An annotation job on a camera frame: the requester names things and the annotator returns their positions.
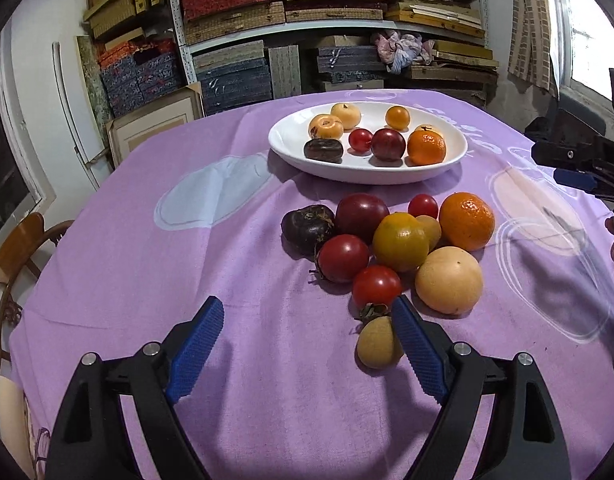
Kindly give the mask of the crumpled pink cloth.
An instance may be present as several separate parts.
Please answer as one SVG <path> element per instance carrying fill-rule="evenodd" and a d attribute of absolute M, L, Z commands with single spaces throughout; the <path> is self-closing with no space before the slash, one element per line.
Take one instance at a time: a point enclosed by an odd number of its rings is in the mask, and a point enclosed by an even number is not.
<path fill-rule="evenodd" d="M 379 32 L 373 42 L 388 74 L 400 75 L 408 67 L 427 66 L 434 59 L 435 41 L 424 41 L 420 35 L 400 34 L 397 30 L 388 30 Z"/>

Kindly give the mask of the dark purple mangosteen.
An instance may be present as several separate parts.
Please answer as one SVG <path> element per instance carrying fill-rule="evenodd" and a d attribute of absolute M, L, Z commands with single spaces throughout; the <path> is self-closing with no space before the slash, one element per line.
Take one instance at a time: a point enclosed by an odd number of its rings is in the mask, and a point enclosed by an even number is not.
<path fill-rule="evenodd" d="M 325 242 L 336 236 L 334 212 L 319 204 L 291 210 L 282 218 L 281 232 L 297 252 L 314 257 Z"/>

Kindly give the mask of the window with white frame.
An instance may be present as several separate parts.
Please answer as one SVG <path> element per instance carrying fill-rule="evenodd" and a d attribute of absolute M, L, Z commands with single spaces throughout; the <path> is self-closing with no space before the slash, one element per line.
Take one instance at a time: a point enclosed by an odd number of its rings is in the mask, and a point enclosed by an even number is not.
<path fill-rule="evenodd" d="M 0 242 L 30 212 L 44 212 L 56 192 L 42 168 L 22 111 L 11 25 L 0 31 Z"/>

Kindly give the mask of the pale yellow pear fruit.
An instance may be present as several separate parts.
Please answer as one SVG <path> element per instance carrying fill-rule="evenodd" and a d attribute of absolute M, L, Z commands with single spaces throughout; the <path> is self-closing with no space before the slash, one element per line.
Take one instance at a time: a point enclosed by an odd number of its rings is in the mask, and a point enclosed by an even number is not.
<path fill-rule="evenodd" d="M 331 108 L 331 114 L 339 118 L 345 130 L 353 130 L 361 120 L 359 108 L 351 103 L 334 104 Z"/>

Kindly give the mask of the small tan loquat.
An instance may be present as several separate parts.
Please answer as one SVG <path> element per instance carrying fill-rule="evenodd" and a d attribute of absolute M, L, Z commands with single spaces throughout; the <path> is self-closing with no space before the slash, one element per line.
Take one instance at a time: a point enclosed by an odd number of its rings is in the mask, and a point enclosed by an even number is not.
<path fill-rule="evenodd" d="M 433 252 L 443 236 L 443 233 L 441 233 L 441 225 L 437 219 L 426 216 L 426 214 L 421 214 L 421 216 L 417 217 L 417 220 L 421 224 L 427 240 L 429 241 L 429 252 Z"/>

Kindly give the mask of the dark red plum on plate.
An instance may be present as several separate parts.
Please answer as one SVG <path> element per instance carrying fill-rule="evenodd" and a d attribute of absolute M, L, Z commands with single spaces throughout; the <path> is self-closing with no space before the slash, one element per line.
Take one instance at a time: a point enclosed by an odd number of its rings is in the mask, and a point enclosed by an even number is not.
<path fill-rule="evenodd" d="M 373 134 L 371 152 L 376 158 L 385 162 L 395 162 L 403 157 L 405 151 L 406 141 L 399 131 L 382 128 Z"/>

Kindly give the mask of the yellow-orange citrus fruit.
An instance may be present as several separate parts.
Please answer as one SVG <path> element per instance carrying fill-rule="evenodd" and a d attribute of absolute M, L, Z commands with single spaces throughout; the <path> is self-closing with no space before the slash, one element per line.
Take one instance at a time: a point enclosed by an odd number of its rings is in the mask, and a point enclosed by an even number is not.
<path fill-rule="evenodd" d="M 394 212 L 375 230 L 372 250 L 378 264 L 397 273 L 410 273 L 424 263 L 429 254 L 429 239 L 419 220 L 407 212 Z"/>

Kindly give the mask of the metal storage shelf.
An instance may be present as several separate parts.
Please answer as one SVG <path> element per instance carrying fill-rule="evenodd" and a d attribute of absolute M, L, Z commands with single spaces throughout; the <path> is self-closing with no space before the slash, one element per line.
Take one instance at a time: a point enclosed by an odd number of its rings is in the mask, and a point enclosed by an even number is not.
<path fill-rule="evenodd" d="M 87 0 L 114 114 L 177 82 L 198 84 L 206 114 L 310 91 L 383 84 L 377 40 L 413 42 L 417 62 L 450 41 L 485 51 L 480 0 Z"/>

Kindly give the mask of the peach apple with blemish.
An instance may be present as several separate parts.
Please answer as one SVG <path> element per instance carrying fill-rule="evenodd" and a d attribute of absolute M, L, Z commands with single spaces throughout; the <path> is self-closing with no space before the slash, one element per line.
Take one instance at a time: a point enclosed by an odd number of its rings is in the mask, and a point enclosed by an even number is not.
<path fill-rule="evenodd" d="M 309 122 L 308 133 L 312 139 L 339 140 L 343 136 L 344 125 L 335 115 L 319 114 Z"/>

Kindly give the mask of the small red cherry on plate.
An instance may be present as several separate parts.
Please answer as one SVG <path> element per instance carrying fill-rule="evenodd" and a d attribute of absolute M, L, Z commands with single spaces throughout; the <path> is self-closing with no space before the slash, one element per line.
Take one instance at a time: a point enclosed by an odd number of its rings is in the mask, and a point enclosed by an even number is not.
<path fill-rule="evenodd" d="M 373 133 L 365 128 L 356 128 L 349 133 L 348 142 L 351 151 L 356 154 L 367 154 L 371 151 Z"/>

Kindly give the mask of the framed picture leaning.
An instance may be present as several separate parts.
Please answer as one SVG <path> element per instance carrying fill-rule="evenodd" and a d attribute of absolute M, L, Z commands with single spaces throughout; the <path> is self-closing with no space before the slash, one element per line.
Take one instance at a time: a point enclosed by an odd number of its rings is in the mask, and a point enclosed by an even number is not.
<path fill-rule="evenodd" d="M 114 167 L 141 143 L 171 128 L 204 116 L 198 82 L 162 96 L 106 125 Z"/>

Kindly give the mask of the dark brown fruit on plate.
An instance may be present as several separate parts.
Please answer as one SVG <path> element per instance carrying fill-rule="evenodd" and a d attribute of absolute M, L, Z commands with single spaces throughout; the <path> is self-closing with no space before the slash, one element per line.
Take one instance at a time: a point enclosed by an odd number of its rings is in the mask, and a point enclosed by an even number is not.
<path fill-rule="evenodd" d="M 343 144 L 337 139 L 311 139 L 304 145 L 304 156 L 319 162 L 339 164 L 343 153 Z"/>

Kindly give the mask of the small orange kumquat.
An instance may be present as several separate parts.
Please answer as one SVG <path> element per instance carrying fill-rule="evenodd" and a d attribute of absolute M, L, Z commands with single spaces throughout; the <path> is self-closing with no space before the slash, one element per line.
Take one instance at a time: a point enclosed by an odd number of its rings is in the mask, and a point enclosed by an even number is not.
<path fill-rule="evenodd" d="M 391 106 L 386 110 L 385 122 L 389 128 L 405 131 L 409 128 L 411 122 L 409 110 L 400 105 Z"/>

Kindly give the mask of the red tomato with stem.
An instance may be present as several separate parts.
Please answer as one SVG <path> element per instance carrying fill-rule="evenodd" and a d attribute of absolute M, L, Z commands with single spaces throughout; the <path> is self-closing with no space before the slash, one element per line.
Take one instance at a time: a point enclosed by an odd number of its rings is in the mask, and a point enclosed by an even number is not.
<path fill-rule="evenodd" d="M 354 281 L 358 273 L 368 266 L 369 247 L 360 238 L 341 234 L 325 242 L 316 258 L 317 271 L 321 278 L 346 284 Z"/>

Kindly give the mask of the dark red plum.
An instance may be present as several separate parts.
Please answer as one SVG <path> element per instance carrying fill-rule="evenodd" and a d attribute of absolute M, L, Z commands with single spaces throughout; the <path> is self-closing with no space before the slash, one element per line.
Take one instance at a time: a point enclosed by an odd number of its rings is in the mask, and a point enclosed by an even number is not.
<path fill-rule="evenodd" d="M 339 202 L 335 213 L 335 226 L 339 234 L 357 236 L 367 245 L 372 244 L 373 235 L 389 210 L 377 196 L 354 193 Z"/>
<path fill-rule="evenodd" d="M 399 131 L 382 128 L 373 134 L 371 152 L 376 158 L 385 162 L 395 162 L 403 157 L 405 151 L 406 141 Z"/>

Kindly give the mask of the tan round longan fruit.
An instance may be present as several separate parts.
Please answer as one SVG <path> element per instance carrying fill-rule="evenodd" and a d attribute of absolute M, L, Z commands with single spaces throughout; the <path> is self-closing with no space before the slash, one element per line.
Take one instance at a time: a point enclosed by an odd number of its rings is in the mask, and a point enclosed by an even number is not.
<path fill-rule="evenodd" d="M 362 328 L 356 344 L 356 356 L 370 370 L 385 370 L 398 363 L 403 356 L 403 348 L 390 316 L 374 318 Z"/>

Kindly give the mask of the wooden chair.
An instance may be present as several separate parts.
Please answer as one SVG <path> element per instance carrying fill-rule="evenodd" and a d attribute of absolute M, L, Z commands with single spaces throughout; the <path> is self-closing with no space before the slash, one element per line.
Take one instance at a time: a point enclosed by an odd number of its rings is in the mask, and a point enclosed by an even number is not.
<path fill-rule="evenodd" d="M 42 270 L 34 263 L 33 256 L 47 242 L 58 246 L 72 224 L 73 220 L 65 220 L 46 228 L 44 216 L 31 212 L 0 245 L 0 370 L 2 362 L 11 361 L 10 352 L 4 348 L 4 326 L 16 327 L 22 318 L 23 308 L 12 297 L 13 286 L 24 270 L 38 281 Z"/>

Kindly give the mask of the white oval plate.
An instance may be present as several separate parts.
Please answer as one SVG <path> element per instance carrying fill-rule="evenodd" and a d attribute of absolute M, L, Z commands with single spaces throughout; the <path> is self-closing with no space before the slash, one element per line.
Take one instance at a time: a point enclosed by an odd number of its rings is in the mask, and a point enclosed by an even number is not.
<path fill-rule="evenodd" d="M 304 108 L 276 122 L 268 140 L 275 154 L 306 174 L 367 185 L 437 177 L 467 153 L 466 136 L 447 119 L 373 101 Z"/>

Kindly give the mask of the orange tangerine on plate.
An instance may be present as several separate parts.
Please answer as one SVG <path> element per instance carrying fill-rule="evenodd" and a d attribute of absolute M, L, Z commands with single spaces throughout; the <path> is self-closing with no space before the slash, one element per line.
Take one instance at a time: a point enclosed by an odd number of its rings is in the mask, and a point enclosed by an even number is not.
<path fill-rule="evenodd" d="M 435 165 L 444 161 L 447 146 L 443 136 L 431 132 L 413 131 L 407 142 L 407 153 L 414 165 Z"/>

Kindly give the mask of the large pale yellow fruit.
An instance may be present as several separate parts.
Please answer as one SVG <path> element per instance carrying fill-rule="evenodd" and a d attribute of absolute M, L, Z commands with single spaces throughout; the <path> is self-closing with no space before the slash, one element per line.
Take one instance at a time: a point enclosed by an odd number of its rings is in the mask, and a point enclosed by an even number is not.
<path fill-rule="evenodd" d="M 482 297 L 482 268 L 469 252 L 455 246 L 441 247 L 420 266 L 414 288 L 429 309 L 449 316 L 464 315 Z"/>

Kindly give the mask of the small red cherry tomato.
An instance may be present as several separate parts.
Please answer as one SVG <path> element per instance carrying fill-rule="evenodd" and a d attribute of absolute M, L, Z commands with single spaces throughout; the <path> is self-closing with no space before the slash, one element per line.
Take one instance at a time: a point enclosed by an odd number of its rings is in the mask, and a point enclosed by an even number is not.
<path fill-rule="evenodd" d="M 408 212 L 413 217 L 427 216 L 438 218 L 439 206 L 432 195 L 415 195 L 408 205 Z"/>

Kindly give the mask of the large orange tangerine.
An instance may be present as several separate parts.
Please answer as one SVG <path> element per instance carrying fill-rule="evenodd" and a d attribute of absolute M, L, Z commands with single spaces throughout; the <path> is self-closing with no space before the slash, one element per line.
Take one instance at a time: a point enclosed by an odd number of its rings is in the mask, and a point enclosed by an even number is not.
<path fill-rule="evenodd" d="M 485 200 L 467 192 L 453 193 L 445 198 L 438 221 L 447 242 L 467 252 L 484 248 L 496 226 L 491 207 Z"/>

